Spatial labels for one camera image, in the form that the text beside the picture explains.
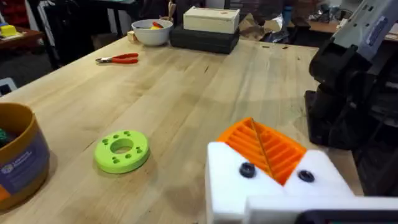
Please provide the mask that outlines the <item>left gripper white and orange right finger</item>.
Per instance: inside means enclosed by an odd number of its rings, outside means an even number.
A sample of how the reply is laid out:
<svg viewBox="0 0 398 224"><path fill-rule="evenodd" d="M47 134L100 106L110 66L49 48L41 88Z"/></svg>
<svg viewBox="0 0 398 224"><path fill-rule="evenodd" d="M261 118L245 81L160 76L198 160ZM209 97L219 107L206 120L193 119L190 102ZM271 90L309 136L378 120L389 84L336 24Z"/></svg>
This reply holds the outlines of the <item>left gripper white and orange right finger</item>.
<svg viewBox="0 0 398 224"><path fill-rule="evenodd" d="M255 187L267 195L353 196L354 192L325 152L251 121L257 143L251 163Z"/></svg>

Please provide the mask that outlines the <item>left gripper white and orange left finger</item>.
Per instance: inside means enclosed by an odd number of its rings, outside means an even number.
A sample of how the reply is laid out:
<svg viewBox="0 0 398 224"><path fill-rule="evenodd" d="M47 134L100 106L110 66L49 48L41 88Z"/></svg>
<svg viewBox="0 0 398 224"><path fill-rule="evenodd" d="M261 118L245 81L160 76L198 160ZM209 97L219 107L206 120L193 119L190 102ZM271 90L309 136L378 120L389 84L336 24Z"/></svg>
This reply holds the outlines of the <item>left gripper white and orange left finger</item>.
<svg viewBox="0 0 398 224"><path fill-rule="evenodd" d="M271 163L264 155L267 143L281 146L280 133L245 118L207 145L207 223L241 223L248 197L284 194L269 170Z"/></svg>

